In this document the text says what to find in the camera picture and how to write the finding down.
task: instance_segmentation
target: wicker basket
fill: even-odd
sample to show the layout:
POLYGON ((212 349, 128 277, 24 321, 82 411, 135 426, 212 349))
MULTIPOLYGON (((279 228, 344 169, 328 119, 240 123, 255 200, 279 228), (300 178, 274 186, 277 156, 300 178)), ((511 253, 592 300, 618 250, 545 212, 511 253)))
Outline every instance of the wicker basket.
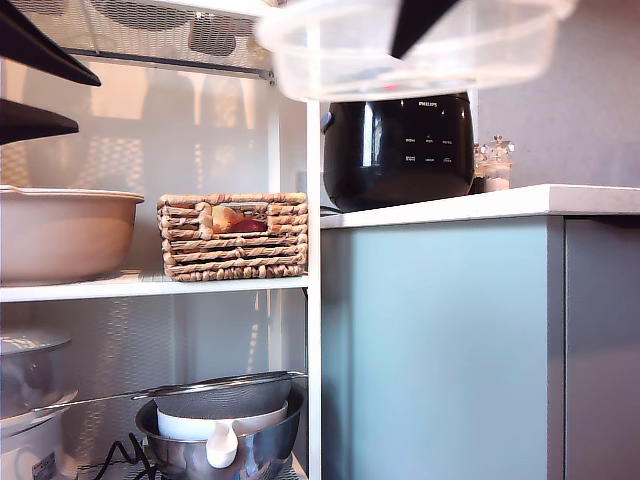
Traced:
POLYGON ((302 275, 307 263, 304 193, 163 195, 158 201, 165 273, 181 282, 302 275), (213 233, 211 207, 266 221, 266 232, 213 233))

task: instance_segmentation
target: salt shaker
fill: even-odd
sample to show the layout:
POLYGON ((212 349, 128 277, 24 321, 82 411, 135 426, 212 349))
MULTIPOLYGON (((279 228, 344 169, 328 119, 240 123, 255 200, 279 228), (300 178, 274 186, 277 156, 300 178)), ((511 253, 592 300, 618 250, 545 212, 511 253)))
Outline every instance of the salt shaker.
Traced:
POLYGON ((481 147, 484 150, 482 173, 485 179, 485 192, 508 190, 510 186, 511 154, 515 151, 513 142, 504 140, 502 135, 493 137, 494 141, 481 147))

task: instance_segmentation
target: black cable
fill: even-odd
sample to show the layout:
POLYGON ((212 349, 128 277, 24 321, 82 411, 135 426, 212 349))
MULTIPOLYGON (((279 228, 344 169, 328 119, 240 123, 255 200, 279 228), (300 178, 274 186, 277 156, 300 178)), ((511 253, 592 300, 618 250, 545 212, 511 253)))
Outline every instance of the black cable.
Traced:
MULTIPOLYGON (((158 469, 158 467, 151 467, 151 470, 153 470, 153 478, 155 478, 157 469, 158 469)), ((145 469, 145 470, 141 471, 138 475, 133 477, 133 480, 142 480, 142 477, 144 477, 145 475, 148 475, 148 474, 149 474, 149 471, 145 469)))
POLYGON ((131 456, 127 453, 126 449, 124 448, 124 445, 122 445, 122 442, 120 442, 119 440, 116 440, 115 442, 113 442, 113 445, 111 445, 111 448, 109 449, 109 453, 107 454, 107 458, 102 464, 102 468, 100 468, 100 471, 98 472, 98 475, 96 475, 94 480, 100 480, 102 476, 105 474, 105 472, 111 465, 111 460, 113 459, 113 455, 116 453, 116 450, 120 451, 125 462, 127 462, 129 465, 137 465, 142 461, 144 465, 144 471, 142 472, 142 476, 146 474, 149 477, 149 480, 154 480, 156 469, 155 467, 151 467, 151 465, 149 464, 149 460, 147 459, 147 456, 144 454, 142 447, 138 443, 138 439, 133 433, 129 433, 129 440, 133 444, 133 451, 135 452, 135 457, 131 458, 131 456))

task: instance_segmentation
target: beige bowl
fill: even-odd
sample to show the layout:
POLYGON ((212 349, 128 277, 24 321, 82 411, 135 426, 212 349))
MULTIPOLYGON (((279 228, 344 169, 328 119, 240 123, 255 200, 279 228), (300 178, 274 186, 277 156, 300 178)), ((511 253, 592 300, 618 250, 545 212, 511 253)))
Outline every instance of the beige bowl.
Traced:
POLYGON ((134 193, 0 186, 2 283, 68 282, 116 268, 143 201, 134 193))

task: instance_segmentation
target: label sticker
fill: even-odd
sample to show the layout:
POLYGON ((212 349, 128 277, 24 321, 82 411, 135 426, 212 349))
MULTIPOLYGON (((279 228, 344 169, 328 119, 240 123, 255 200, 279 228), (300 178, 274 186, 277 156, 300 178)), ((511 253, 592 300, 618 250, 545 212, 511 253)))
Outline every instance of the label sticker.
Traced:
POLYGON ((51 452, 45 458, 31 467, 33 480, 51 480, 54 478, 58 469, 56 468, 56 452, 51 452))

